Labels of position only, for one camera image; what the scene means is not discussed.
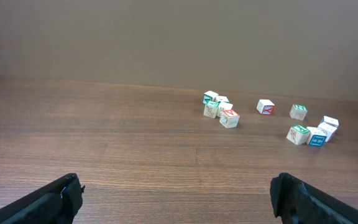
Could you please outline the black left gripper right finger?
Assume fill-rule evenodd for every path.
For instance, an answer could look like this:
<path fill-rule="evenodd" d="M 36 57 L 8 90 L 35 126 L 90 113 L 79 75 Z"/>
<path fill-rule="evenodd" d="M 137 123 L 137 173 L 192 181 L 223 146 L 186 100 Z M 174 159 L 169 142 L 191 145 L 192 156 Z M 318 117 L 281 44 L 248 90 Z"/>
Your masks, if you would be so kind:
<path fill-rule="evenodd" d="M 270 182 L 274 216 L 285 224 L 358 224 L 358 210 L 282 172 Z"/>

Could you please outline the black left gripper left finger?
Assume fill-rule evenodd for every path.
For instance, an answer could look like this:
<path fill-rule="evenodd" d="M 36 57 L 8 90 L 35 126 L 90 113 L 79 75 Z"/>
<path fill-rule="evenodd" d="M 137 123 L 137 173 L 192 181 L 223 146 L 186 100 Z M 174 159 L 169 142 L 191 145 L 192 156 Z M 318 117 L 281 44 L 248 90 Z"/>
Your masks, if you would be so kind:
<path fill-rule="evenodd" d="M 0 224 L 72 224 L 85 186 L 69 173 L 0 208 Z"/>

